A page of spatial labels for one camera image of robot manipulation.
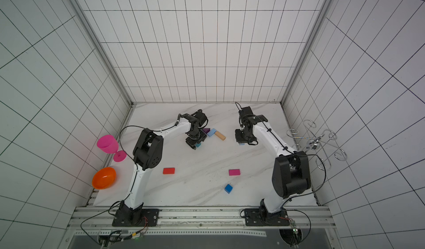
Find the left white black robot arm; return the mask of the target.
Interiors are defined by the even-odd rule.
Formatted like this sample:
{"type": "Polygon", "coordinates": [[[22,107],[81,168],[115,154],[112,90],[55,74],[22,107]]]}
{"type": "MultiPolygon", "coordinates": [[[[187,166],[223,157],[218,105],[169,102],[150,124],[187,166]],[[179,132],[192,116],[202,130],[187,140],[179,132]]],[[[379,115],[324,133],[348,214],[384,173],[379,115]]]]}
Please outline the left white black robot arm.
{"type": "Polygon", "coordinates": [[[155,131],[144,128],[133,149],[135,169],[125,199],[111,207],[117,207],[113,226],[138,226],[142,221],[148,222],[143,212],[144,196],[149,177],[162,159],[165,142],[186,134],[186,144],[193,150],[207,138],[203,128],[208,123],[207,116],[201,109],[192,114],[179,114],[175,124],[155,131]]]}

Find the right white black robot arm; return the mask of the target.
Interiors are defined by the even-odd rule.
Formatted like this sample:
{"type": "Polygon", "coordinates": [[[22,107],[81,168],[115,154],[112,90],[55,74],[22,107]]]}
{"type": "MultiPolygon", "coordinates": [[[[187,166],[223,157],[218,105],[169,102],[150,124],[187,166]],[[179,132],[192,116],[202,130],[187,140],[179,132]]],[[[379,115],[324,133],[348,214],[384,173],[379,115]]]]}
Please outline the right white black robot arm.
{"type": "Polygon", "coordinates": [[[262,224],[271,224],[286,216],[283,207],[296,197],[306,195],[311,188],[309,158],[298,152],[279,137],[263,115],[255,115],[249,106],[235,103],[239,113],[240,128],[235,130],[239,144],[263,145],[274,158],[272,171],[273,189],[260,201],[258,219],[262,224]]]}

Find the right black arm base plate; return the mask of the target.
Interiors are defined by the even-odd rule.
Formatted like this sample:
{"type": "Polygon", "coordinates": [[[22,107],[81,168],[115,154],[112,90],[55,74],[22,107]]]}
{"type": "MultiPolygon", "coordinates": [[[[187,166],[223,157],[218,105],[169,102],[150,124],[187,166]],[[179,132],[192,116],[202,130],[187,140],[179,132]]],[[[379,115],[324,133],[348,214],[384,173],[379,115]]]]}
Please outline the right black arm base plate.
{"type": "Polygon", "coordinates": [[[243,209],[240,216],[245,220],[245,225],[250,227],[290,225],[290,219],[285,210],[269,213],[265,209],[260,208],[243,209]]]}

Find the natural wood block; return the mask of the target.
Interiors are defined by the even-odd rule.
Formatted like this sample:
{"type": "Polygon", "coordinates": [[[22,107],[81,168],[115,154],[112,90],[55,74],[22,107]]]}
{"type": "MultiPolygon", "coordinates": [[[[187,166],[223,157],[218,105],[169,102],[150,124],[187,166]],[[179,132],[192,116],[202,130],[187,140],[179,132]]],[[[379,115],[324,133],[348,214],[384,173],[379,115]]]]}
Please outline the natural wood block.
{"type": "Polygon", "coordinates": [[[214,135],[217,136],[218,138],[220,138],[222,141],[224,141],[226,139],[226,137],[222,133],[220,133],[219,131],[216,131],[214,135]]]}

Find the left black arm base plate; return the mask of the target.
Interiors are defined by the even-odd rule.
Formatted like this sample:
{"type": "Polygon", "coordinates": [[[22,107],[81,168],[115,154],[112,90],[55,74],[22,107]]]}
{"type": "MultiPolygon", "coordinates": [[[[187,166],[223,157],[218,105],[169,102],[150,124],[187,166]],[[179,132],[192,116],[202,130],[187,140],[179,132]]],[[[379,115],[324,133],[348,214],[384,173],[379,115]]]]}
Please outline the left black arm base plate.
{"type": "Polygon", "coordinates": [[[148,227],[157,226],[159,209],[118,209],[116,212],[113,227],[148,227]]]}

